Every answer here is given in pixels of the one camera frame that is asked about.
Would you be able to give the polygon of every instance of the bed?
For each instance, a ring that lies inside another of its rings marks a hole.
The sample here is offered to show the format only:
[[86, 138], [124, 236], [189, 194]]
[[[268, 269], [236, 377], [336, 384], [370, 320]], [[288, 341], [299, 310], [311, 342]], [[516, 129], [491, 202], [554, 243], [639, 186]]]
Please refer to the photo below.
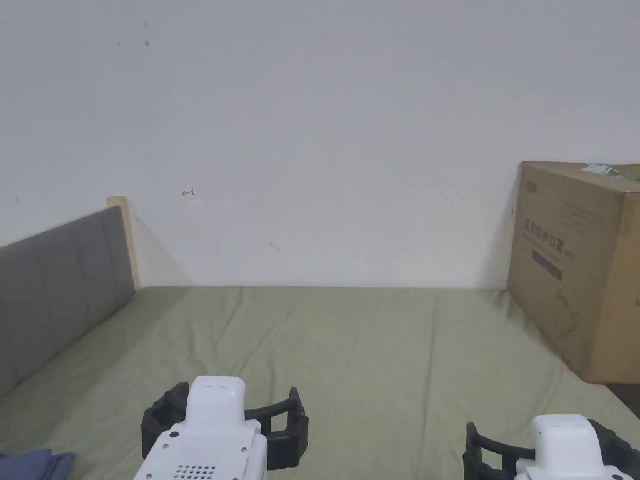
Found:
[[[126, 245], [124, 227], [114, 229]], [[110, 261], [104, 268], [114, 278], [118, 259]], [[14, 378], [0, 399], [0, 452], [72, 451], [72, 479], [132, 479], [144, 409], [200, 374], [244, 379], [247, 408], [298, 387], [309, 448], [299, 468], [272, 472], [275, 479], [461, 479], [466, 422], [530, 446], [530, 421], [541, 413], [581, 413], [640, 446], [640, 420], [606, 387], [568, 370], [507, 292], [134, 292], [131, 270], [123, 271], [130, 295], [110, 290], [104, 312], [113, 313]]]

